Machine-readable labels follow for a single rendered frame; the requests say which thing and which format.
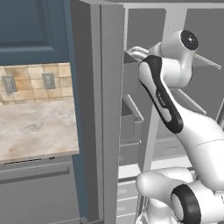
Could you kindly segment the grey dishwasher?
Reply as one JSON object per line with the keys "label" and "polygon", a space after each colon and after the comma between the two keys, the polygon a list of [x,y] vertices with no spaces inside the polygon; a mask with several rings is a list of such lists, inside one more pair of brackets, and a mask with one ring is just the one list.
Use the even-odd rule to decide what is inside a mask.
{"label": "grey dishwasher", "polygon": [[0,224],[79,224],[70,156],[0,164],[0,174],[68,166],[69,174],[0,185]]}

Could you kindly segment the grey freezer door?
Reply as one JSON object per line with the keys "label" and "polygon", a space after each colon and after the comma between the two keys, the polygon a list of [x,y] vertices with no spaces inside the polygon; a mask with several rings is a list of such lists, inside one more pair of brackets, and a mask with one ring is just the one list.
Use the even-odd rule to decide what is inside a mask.
{"label": "grey freezer door", "polygon": [[116,224],[124,8],[106,0],[70,4],[87,187],[83,218],[87,224]]}

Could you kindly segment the grey wall socket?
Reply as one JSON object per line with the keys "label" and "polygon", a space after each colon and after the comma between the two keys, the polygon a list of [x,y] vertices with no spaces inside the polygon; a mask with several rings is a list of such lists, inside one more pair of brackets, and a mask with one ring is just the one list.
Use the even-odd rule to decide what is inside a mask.
{"label": "grey wall socket", "polygon": [[12,75],[4,75],[2,77],[2,81],[6,93],[13,93],[18,91],[15,79]]}
{"label": "grey wall socket", "polygon": [[55,89],[55,81],[53,73],[43,73],[42,79],[45,89]]}

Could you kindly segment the white freezer drawer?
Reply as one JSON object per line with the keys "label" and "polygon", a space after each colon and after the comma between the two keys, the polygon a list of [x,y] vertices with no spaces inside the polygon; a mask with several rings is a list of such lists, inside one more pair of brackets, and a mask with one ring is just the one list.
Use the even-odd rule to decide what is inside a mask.
{"label": "white freezer drawer", "polygon": [[115,224],[134,224],[137,199],[138,192],[135,180],[118,184]]}

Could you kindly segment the glass fridge shelf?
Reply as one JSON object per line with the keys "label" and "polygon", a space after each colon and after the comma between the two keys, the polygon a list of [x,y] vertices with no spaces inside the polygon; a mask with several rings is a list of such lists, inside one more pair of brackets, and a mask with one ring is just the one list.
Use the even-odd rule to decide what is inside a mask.
{"label": "glass fridge shelf", "polygon": [[215,62],[212,62],[209,59],[206,59],[197,53],[194,54],[193,61],[192,61],[192,67],[193,68],[209,68],[209,67],[214,67],[219,70],[221,70],[221,66],[218,65]]}

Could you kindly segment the grey door bin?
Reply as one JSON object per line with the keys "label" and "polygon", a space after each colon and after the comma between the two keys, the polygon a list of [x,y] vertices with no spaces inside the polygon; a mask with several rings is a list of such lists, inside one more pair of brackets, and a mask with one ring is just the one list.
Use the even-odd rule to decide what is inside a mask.
{"label": "grey door bin", "polygon": [[148,55],[149,51],[140,47],[131,47],[124,52],[122,94],[129,95],[137,91],[138,64]]}
{"label": "grey door bin", "polygon": [[120,143],[139,142],[144,118],[129,94],[122,98]]}

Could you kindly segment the blue cupboard door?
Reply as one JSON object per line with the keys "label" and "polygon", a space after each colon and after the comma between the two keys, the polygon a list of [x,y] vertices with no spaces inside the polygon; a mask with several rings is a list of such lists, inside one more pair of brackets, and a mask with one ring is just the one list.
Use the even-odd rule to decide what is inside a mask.
{"label": "blue cupboard door", "polygon": [[64,0],[0,0],[0,66],[68,58]]}

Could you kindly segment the blue cabinet side panel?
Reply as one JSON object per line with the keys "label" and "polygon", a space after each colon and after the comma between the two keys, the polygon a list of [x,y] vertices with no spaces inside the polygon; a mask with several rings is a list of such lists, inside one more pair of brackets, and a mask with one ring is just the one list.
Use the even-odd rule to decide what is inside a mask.
{"label": "blue cabinet side panel", "polygon": [[[74,56],[74,34],[71,14],[71,0],[65,0],[65,16],[66,16],[66,31],[67,31],[67,45],[69,53],[69,63],[72,76],[73,87],[73,104],[75,108],[75,118],[77,126],[78,137],[81,137],[80,126],[80,106],[79,94],[77,87],[77,75],[75,70],[75,56]],[[75,176],[75,184],[77,191],[77,198],[79,203],[80,217],[88,218],[88,196],[84,171],[84,155],[81,146],[79,145],[79,153],[73,156],[73,171]]]}

